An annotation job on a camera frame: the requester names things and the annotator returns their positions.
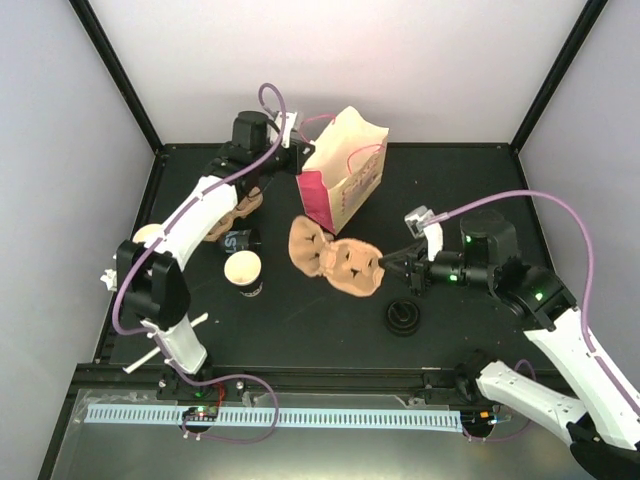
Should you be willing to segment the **cake print paper bag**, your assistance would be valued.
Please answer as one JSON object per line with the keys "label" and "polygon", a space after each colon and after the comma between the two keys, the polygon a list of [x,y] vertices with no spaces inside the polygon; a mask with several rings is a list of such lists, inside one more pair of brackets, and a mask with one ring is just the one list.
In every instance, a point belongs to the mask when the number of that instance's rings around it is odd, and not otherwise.
{"label": "cake print paper bag", "polygon": [[333,116],[297,176],[306,216],[338,234],[380,185],[388,134],[353,106]]}

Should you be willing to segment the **brown cardboard cup carrier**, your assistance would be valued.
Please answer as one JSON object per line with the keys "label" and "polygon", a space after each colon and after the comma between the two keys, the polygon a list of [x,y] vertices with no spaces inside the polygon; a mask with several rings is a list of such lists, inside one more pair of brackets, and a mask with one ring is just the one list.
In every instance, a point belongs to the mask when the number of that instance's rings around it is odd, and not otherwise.
{"label": "brown cardboard cup carrier", "polygon": [[249,193],[228,213],[216,222],[205,235],[205,242],[216,242],[228,233],[237,219],[245,219],[263,203],[263,193],[259,187],[252,188]]}

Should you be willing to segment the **black paper coffee cup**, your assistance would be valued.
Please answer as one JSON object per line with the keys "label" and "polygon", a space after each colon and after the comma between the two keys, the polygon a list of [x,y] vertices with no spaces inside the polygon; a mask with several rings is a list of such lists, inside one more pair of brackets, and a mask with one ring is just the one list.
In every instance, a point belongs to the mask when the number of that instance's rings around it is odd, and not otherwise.
{"label": "black paper coffee cup", "polygon": [[253,251],[244,250],[232,254],[223,269],[227,281],[247,298],[259,295],[263,288],[262,262]]}

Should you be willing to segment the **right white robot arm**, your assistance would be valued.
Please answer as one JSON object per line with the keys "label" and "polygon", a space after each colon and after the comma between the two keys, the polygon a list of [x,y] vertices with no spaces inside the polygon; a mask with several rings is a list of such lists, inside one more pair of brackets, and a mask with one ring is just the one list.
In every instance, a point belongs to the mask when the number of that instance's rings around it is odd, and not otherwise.
{"label": "right white robot arm", "polygon": [[562,440],[596,479],[639,476],[639,393],[582,325],[582,311],[551,270],[523,262],[515,227],[494,210],[464,215],[463,249],[443,248],[433,212],[420,207],[405,222],[416,243],[383,256],[381,267],[416,296],[436,284],[478,288],[502,302],[525,337],[572,390],[567,396],[482,351],[458,368],[457,396],[503,404]]}

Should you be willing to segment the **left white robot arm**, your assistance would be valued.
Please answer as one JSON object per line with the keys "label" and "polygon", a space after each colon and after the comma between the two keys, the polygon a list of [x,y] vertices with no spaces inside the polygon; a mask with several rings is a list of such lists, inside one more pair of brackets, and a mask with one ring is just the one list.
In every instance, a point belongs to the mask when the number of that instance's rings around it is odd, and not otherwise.
{"label": "left white robot arm", "polygon": [[301,172],[314,148],[298,134],[299,123],[295,112],[238,113],[231,139],[214,153],[194,189],[162,223],[146,225],[123,241],[114,268],[100,278],[116,295],[114,330],[128,332],[120,323],[123,309],[136,315],[139,332],[181,372],[179,386],[193,399],[213,391],[215,376],[203,367],[207,351],[188,316],[185,267],[205,238],[218,238],[261,205],[262,177]]}

